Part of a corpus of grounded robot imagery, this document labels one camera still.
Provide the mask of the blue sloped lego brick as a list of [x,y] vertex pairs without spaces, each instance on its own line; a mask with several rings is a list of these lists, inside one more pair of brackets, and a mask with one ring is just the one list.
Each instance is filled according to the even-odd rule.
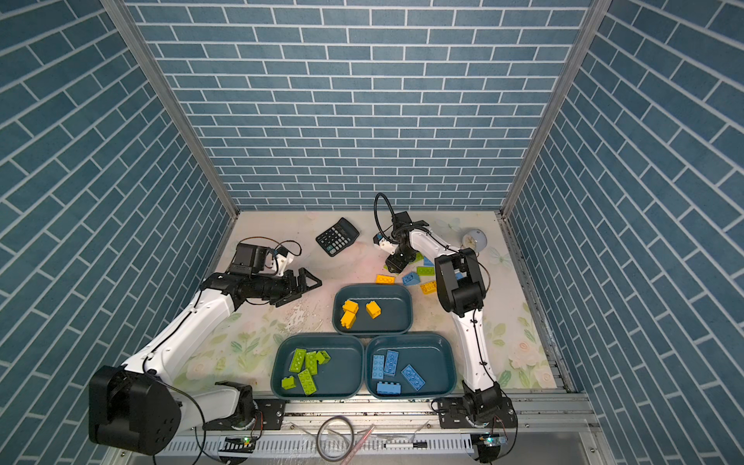
[[405,286],[414,286],[420,284],[420,275],[416,272],[409,272],[401,278]]

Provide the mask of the yellow square lego brick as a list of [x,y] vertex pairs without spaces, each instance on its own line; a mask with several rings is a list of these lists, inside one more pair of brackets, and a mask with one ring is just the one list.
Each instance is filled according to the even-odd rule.
[[354,323],[356,323],[357,314],[353,312],[345,312],[341,318],[341,327],[344,329],[352,329]]

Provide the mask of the small yellow lego brick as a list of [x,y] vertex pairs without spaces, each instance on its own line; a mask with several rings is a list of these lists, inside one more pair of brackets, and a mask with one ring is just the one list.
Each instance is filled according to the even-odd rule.
[[365,306],[365,309],[369,317],[373,320],[379,318],[382,315],[382,308],[374,300],[368,302]]

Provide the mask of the small green lego brick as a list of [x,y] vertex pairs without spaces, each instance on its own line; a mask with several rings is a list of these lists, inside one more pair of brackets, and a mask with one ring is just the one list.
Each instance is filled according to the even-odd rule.
[[317,364],[326,364],[331,360],[331,356],[329,353],[325,350],[318,351],[316,354],[316,362]]

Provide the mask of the blue lego brick top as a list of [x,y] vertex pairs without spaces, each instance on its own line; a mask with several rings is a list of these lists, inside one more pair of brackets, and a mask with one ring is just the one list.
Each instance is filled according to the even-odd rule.
[[376,393],[380,396],[397,396],[402,393],[402,386],[395,382],[378,382],[376,386]]

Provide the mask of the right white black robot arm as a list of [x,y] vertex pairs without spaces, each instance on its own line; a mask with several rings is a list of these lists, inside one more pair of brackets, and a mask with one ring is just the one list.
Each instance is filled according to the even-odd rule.
[[434,234],[424,221],[413,221],[406,212],[391,215],[391,231],[379,230],[378,247],[389,253],[387,269],[401,273],[416,255],[434,263],[438,300],[455,322],[465,354],[462,404],[475,426],[501,422],[518,430],[518,416],[489,362],[484,336],[486,283],[474,250],[456,249]]

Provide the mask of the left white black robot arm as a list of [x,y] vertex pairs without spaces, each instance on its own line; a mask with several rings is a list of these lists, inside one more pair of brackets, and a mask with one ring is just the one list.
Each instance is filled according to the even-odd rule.
[[292,271],[294,253],[238,244],[224,272],[211,274],[188,305],[154,339],[118,366],[99,368],[88,384],[91,442],[154,456],[174,436],[209,422],[252,428],[259,407],[248,385],[219,381],[202,394],[189,394],[174,378],[215,327],[245,302],[280,307],[322,285],[302,267]]

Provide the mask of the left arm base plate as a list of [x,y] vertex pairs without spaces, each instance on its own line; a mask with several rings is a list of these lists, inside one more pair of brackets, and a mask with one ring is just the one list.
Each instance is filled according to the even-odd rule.
[[254,400],[255,431],[278,431],[282,428],[287,402],[276,398]]

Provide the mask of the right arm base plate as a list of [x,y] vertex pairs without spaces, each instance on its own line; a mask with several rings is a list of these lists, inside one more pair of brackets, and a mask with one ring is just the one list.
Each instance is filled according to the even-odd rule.
[[515,429],[518,426],[513,402],[505,396],[499,403],[484,409],[467,405],[463,396],[435,398],[430,406],[443,429]]

